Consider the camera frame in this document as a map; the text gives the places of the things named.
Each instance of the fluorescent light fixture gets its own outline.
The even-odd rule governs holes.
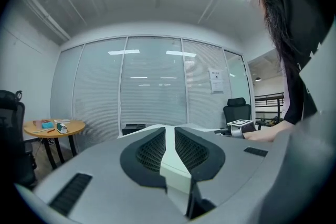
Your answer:
[[[116,51],[108,51],[109,55],[118,55],[118,54],[139,54],[139,50],[116,50]]]
[[[168,50],[166,54],[171,54],[171,55],[181,55],[181,56],[189,56],[189,57],[195,57],[196,54],[191,54],[189,52],[181,52],[181,51],[173,51],[173,50]]]

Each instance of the black sleeve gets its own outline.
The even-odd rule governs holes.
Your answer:
[[[287,89],[289,102],[288,110],[283,117],[285,121],[296,124],[302,118],[303,111],[303,81],[298,74],[293,74],[293,71],[285,67],[287,76]]]

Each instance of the white wall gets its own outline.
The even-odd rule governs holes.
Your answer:
[[[246,39],[243,43],[244,57],[247,62],[251,62],[273,49],[273,41],[266,29]]]
[[[59,46],[41,32],[45,25],[20,2],[10,7],[0,23],[0,89],[22,90],[24,121],[50,118],[51,84]],[[24,139],[33,136],[24,133]]]
[[[78,30],[61,51],[97,39],[127,35],[161,35],[190,38],[223,46],[234,52],[243,53],[241,42],[229,26],[217,24],[218,30],[208,25],[197,25],[198,17],[176,10],[141,10],[130,13],[114,13],[109,18],[89,22],[89,27]]]
[[[284,91],[282,76],[254,82],[253,86],[255,96],[274,94]]]

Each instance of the hand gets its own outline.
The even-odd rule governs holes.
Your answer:
[[[244,133],[245,139],[260,141],[260,142],[273,142],[275,136],[269,132],[254,131],[249,133]]]

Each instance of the floor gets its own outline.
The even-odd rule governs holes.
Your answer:
[[[44,145],[40,142],[32,142],[32,146],[33,146],[33,155],[34,155],[36,165],[37,165],[34,172],[35,172],[35,176],[37,179],[36,185],[38,185],[47,175],[49,175],[53,171],[53,169],[49,162]],[[62,163],[59,160],[56,146],[50,145],[50,149],[53,154],[52,156],[54,157],[56,165],[60,166]],[[61,150],[62,150],[62,155],[65,161],[68,161],[72,158],[71,150],[65,147],[62,147],[62,145],[61,145]]]

